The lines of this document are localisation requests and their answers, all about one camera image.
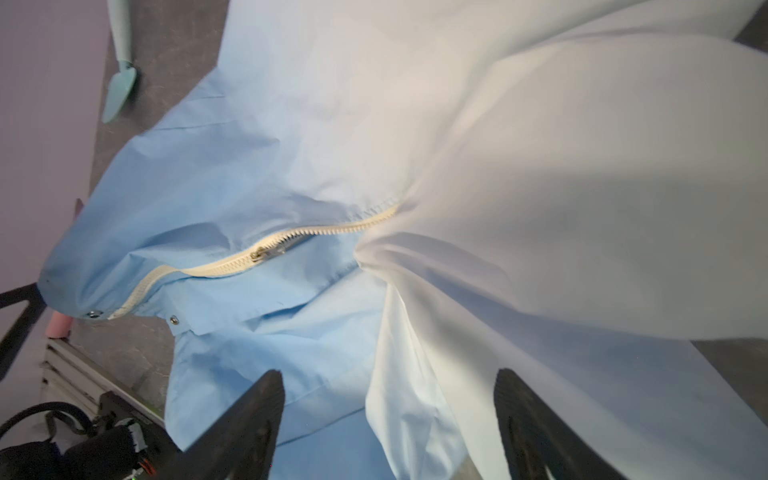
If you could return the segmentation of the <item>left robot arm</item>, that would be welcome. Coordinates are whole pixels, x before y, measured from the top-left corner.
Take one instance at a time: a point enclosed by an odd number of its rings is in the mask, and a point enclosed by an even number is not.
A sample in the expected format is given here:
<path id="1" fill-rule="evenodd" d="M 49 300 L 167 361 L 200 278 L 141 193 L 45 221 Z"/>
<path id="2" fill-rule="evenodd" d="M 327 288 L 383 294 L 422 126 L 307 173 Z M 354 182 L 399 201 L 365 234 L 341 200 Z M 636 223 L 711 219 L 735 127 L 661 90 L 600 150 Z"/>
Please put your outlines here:
<path id="1" fill-rule="evenodd" d="M 151 479 L 178 452 L 163 427 L 114 391 L 99 397 L 93 416 L 48 401 L 6 420 L 1 434 L 37 415 L 48 438 L 2 449 L 3 479 Z"/>

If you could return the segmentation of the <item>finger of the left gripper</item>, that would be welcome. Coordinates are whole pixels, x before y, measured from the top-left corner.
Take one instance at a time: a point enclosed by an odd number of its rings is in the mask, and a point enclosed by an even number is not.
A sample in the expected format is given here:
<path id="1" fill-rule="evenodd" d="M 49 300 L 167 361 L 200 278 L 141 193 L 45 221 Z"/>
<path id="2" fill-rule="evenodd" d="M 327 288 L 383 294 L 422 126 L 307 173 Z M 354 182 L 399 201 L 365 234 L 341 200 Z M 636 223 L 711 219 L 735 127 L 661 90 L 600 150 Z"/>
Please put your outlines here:
<path id="1" fill-rule="evenodd" d="M 7 376 L 27 337 L 47 308 L 36 283 L 1 294 L 2 309 L 23 302 L 27 303 L 25 309 L 1 341 L 1 380 Z"/>

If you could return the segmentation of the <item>light blue jacket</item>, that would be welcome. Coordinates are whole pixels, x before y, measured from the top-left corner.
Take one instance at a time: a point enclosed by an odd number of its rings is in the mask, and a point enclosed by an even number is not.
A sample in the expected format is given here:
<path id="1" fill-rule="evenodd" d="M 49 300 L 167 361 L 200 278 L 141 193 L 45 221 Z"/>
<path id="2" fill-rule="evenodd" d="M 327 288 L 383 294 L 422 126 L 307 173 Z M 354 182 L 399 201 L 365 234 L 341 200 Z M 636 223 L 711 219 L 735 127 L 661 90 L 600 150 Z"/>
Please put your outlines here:
<path id="1" fill-rule="evenodd" d="M 46 260 L 164 319 L 189 448 L 266 371 L 275 479 L 506 479 L 515 371 L 630 479 L 763 479 L 695 348 L 767 335 L 757 1 L 233 1 Z"/>

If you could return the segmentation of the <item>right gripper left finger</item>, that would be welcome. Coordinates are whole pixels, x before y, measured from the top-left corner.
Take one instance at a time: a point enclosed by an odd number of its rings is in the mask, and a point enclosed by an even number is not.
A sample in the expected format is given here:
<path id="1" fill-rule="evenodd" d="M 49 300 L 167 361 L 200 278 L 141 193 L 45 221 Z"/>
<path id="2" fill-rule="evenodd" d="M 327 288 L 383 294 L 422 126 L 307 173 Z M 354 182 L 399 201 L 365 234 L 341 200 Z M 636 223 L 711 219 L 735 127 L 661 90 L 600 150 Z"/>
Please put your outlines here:
<path id="1" fill-rule="evenodd" d="M 159 479 L 269 477 L 285 405 L 283 376 L 267 371 L 198 440 L 158 471 Z"/>

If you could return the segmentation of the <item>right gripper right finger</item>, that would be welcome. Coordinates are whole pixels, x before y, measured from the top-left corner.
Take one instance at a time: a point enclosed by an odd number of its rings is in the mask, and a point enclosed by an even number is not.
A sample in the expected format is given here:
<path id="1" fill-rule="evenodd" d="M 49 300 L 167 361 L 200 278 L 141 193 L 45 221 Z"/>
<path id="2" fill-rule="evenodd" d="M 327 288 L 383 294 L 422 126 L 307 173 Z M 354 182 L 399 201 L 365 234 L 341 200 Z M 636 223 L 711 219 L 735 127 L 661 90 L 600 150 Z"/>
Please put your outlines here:
<path id="1" fill-rule="evenodd" d="M 510 369 L 496 376 L 494 406 L 514 479 L 622 479 Z"/>

